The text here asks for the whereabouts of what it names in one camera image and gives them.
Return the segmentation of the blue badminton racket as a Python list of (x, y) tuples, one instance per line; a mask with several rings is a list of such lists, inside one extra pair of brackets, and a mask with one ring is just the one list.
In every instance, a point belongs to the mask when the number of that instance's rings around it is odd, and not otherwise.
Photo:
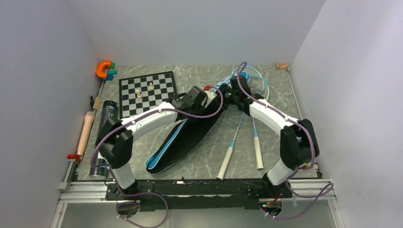
[[(245, 68), (243, 69), (243, 71), (248, 74), (247, 76), (252, 75), (252, 74), (262, 76), (261, 73), (260, 73), (257, 69), (255, 69), (254, 67), (252, 67), (252, 66), (245, 66)], [(233, 137), (233, 139), (232, 139), (232, 141), (231, 141), (231, 143), (230, 143), (230, 145), (229, 145), (229, 147), (228, 147), (228, 149), (227, 149), (227, 151), (226, 151), (226, 154), (225, 154), (224, 159), (223, 159), (223, 161), (222, 161), (222, 164), (221, 164), (220, 170), (219, 170), (219, 172), (218, 172), (218, 175), (216, 176), (216, 178), (219, 179), (219, 180), (223, 180), (223, 179), (224, 179), (224, 176), (225, 176), (226, 170), (228, 169), (228, 165), (229, 165), (229, 163), (230, 163), (231, 156), (232, 156), (232, 153), (233, 153), (233, 149), (234, 149), (234, 147), (235, 147), (235, 145), (236, 145), (236, 142), (240, 142), (241, 139), (245, 139), (245, 140), (246, 140), (246, 141), (245, 141), (245, 146), (246, 146), (246, 152), (247, 152), (247, 154), (251, 154), (252, 152), (255, 153), (255, 149), (254, 149), (254, 140), (253, 140), (253, 137), (254, 137), (254, 128), (253, 128), (252, 119), (251, 119), (251, 121), (249, 121), (249, 122), (246, 123), (245, 125), (246, 125), (250, 130), (252, 129), (253, 131), (250, 132), (250, 133), (248, 133), (248, 135), (247, 135), (248, 137), (247, 137), (247, 138), (244, 137), (244, 136), (238, 136), (239, 129), (241, 128), (241, 126), (243, 126), (242, 121), (243, 121), (243, 119), (244, 119), (244, 115), (245, 115), (244, 113), (241, 115), (241, 118), (240, 118), (240, 121), (239, 121), (237, 130), (236, 130), (236, 132), (235, 132), (235, 134), (234, 134), (234, 137)], [(257, 168), (256, 157), (255, 157), (255, 162), (256, 162), (256, 163), (252, 163), (251, 166), (254, 167), (254, 168)]]
[[(258, 94), (268, 100), (269, 98), (269, 84), (260, 75), (249, 75), (249, 81), (248, 85), (251, 89), (251, 92), (253, 94)], [(254, 149), (255, 149), (255, 155), (256, 155), (256, 161), (257, 161), (257, 170), (262, 170), (264, 169), (264, 164), (263, 164), (263, 159), (262, 159), (262, 154), (261, 154), (261, 147), (260, 147), (260, 141), (259, 141), (259, 135), (257, 132), (256, 128), (256, 123), (255, 123), (255, 118), (252, 118), (253, 122), (253, 128), (254, 128)]]

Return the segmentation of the blue racket bag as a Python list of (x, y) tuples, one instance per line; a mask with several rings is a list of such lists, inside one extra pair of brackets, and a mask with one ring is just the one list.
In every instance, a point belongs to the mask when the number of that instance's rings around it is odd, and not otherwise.
[(184, 119), (176, 124), (159, 149), (146, 160), (146, 170), (150, 174), (158, 174), (184, 158), (207, 136), (223, 113), (224, 107), (210, 118), (195, 121)]

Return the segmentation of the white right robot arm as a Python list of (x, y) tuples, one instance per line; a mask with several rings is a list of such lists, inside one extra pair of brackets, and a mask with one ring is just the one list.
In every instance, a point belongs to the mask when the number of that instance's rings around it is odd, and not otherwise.
[(280, 137), (280, 159), (265, 175), (262, 192), (274, 197), (280, 185), (300, 170), (311, 169), (319, 155), (312, 123), (285, 114), (268, 102), (269, 84), (257, 75), (233, 75), (219, 89), (227, 105), (263, 122)]

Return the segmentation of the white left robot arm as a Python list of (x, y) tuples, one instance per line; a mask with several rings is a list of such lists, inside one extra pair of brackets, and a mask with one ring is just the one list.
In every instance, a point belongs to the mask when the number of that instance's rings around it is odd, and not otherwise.
[(141, 114), (123, 119), (110, 117), (102, 127), (93, 155), (102, 155), (119, 185), (118, 194), (129, 200), (137, 191), (137, 179), (129, 164), (133, 143), (163, 125), (210, 120), (219, 114), (223, 105), (224, 94), (218, 88), (203, 90), (194, 86), (189, 92), (171, 96)]

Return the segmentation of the cream chess piece front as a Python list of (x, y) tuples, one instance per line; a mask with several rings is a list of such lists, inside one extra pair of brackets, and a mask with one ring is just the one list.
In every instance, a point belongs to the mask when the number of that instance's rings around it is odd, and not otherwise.
[(136, 89), (136, 97), (137, 98), (141, 98), (142, 97), (142, 94), (141, 94), (141, 91), (139, 90), (139, 89)]

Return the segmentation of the black white chessboard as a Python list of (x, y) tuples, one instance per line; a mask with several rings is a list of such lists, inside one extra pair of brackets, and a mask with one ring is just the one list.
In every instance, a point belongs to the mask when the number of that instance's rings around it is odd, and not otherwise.
[[(154, 90), (150, 90), (150, 82), (153, 83)], [(136, 97), (136, 89), (141, 91), (141, 98)], [(173, 71), (120, 79), (120, 118), (127, 118), (146, 112), (176, 94), (177, 89)]]

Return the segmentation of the small wooden arch block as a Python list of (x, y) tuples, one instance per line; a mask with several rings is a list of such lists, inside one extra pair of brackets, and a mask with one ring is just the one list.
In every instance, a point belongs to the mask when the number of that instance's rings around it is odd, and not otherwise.
[(276, 63), (275, 64), (275, 69), (288, 69), (288, 68), (289, 68), (289, 63), (284, 63), (284, 64)]

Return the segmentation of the teal toy blocks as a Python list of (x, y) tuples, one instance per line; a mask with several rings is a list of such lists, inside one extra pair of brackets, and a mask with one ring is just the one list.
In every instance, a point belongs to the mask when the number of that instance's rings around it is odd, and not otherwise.
[(117, 70), (115, 69), (115, 63), (111, 62), (110, 65), (106, 66), (106, 78), (105, 81), (112, 81), (114, 76), (117, 74)]

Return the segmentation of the orange horseshoe magnet toy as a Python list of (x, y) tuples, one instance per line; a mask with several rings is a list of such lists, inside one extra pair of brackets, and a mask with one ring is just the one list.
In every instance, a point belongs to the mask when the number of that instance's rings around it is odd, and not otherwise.
[(112, 64), (111, 60), (101, 61), (96, 67), (95, 74), (101, 79), (106, 79), (107, 71), (108, 71), (109, 67), (111, 66), (111, 64)]

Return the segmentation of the beige wooden roller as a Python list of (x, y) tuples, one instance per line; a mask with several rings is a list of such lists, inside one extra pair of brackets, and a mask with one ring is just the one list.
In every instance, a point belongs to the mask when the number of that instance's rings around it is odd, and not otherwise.
[(89, 139), (89, 135), (90, 135), (90, 132), (92, 129), (94, 119), (95, 119), (95, 113), (92, 111), (87, 112), (86, 115), (84, 116), (84, 125), (82, 128), (82, 132), (81, 132), (81, 136), (80, 136), (80, 140), (79, 140), (78, 148), (77, 148), (77, 155), (79, 155), (80, 157), (83, 157), (85, 154), (87, 142)]

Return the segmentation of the red clamp piece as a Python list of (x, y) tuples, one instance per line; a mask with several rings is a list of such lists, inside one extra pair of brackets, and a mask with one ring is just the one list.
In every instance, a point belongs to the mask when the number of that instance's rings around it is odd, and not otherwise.
[(75, 160), (77, 163), (81, 163), (81, 161), (82, 161), (82, 155), (79, 155), (79, 154), (69, 154), (69, 155), (67, 155), (67, 159), (73, 159), (73, 160)]

